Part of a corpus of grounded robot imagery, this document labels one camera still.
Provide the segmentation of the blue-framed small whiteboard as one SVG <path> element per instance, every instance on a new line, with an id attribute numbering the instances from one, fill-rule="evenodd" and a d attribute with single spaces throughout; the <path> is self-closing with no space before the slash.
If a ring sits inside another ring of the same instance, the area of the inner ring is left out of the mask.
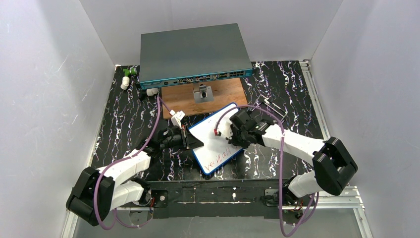
<path id="1" fill-rule="evenodd" d="M 237 106 L 236 103 L 230 103 L 189 128 L 190 133 L 204 144 L 202 147 L 193 149 L 193 155 L 205 175 L 213 173 L 243 150 L 239 146 L 229 144 L 225 138 L 216 136 L 214 133 L 218 119 L 228 109 L 235 106 Z"/>

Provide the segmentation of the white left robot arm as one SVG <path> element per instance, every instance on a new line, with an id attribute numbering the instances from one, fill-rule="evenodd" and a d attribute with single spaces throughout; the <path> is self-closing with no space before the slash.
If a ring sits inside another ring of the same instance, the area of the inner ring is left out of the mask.
<path id="1" fill-rule="evenodd" d="M 85 168 L 65 207 L 92 226 L 102 225 L 112 210 L 142 199 L 147 185 L 133 177 L 159 160 L 164 149 L 192 150 L 203 145 L 184 125 L 154 132 L 126 157 L 98 169 Z"/>

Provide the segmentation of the white pipe elbow fitting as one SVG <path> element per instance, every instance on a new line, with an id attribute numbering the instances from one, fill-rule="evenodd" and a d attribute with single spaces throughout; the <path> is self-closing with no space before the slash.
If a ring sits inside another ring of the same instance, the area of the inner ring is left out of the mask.
<path id="1" fill-rule="evenodd" d="M 122 78 L 122 82 L 121 82 L 120 88 L 122 90 L 127 90 L 129 86 L 130 86 L 130 77 L 124 76 Z"/>

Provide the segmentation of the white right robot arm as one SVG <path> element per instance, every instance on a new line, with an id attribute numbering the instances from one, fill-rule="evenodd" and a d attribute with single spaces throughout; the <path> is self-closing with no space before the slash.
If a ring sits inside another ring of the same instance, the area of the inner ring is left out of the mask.
<path id="1" fill-rule="evenodd" d="M 312 166 L 312 171 L 290 178 L 282 185 L 282 196 L 289 201 L 325 191 L 338 196 L 358 171 L 358 166 L 343 142 L 306 137 L 284 130 L 272 120 L 257 121 L 241 109 L 220 126 L 218 134 L 232 145 L 248 148 L 251 144 L 276 148 Z"/>

